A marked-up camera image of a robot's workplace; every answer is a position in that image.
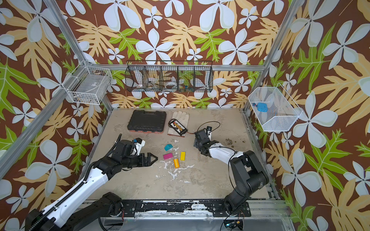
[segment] blue object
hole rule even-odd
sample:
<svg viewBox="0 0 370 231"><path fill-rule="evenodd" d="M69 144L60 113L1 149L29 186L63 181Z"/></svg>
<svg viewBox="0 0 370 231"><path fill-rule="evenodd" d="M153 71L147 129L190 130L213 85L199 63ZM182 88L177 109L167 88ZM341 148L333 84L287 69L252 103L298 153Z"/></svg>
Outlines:
<svg viewBox="0 0 370 231"><path fill-rule="evenodd" d="M171 148L173 148L173 146L171 144L168 144L164 147L164 150L168 151L170 150Z"/></svg>
<svg viewBox="0 0 370 231"><path fill-rule="evenodd" d="M267 110L268 110L267 104L265 104L265 103L257 104L257 110L260 111L260 112L267 112Z"/></svg>

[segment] black plastic case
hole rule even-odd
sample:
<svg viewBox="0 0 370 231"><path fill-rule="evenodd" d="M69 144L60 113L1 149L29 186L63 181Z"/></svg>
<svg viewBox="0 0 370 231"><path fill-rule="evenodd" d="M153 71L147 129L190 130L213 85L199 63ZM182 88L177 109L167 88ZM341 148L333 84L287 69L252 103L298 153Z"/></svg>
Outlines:
<svg viewBox="0 0 370 231"><path fill-rule="evenodd" d="M135 110L132 113L127 129L135 132L163 132L166 122L166 112L148 112Z"/></svg>

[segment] yellow block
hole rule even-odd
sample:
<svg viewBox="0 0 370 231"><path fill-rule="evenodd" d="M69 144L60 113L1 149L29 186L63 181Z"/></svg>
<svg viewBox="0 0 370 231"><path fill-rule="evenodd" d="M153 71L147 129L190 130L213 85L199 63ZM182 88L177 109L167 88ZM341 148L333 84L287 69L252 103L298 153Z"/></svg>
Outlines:
<svg viewBox="0 0 370 231"><path fill-rule="evenodd" d="M179 160L177 158L174 159L174 164L175 164L175 168L178 169L180 167Z"/></svg>
<svg viewBox="0 0 370 231"><path fill-rule="evenodd" d="M182 160L182 161L185 160L185 152L181 152L180 160Z"/></svg>

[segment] white wire basket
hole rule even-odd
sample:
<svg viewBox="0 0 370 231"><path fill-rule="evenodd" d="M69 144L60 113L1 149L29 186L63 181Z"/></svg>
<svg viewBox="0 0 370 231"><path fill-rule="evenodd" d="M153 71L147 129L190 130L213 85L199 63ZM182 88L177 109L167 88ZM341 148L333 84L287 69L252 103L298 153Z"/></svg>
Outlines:
<svg viewBox="0 0 370 231"><path fill-rule="evenodd" d="M283 91L287 97L278 87L258 87L248 96L253 111L265 132L289 131L303 112L284 88ZM297 105L295 109L289 103L288 97ZM259 103L267 105L267 112L261 112L253 106Z"/></svg>
<svg viewBox="0 0 370 231"><path fill-rule="evenodd" d="M85 66L73 77L75 79L66 89L72 101L100 105L111 84L112 73L108 68Z"/></svg>

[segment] pink block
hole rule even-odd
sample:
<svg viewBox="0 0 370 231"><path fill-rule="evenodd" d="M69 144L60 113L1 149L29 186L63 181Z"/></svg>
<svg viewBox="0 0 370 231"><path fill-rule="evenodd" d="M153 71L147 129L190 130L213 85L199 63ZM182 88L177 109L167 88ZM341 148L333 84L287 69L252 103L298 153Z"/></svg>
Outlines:
<svg viewBox="0 0 370 231"><path fill-rule="evenodd" d="M170 159L170 158L172 158L172 157L174 157L174 156L172 155L172 153L167 153L167 154L164 154L164 155L163 155L163 158L164 158L165 160Z"/></svg>

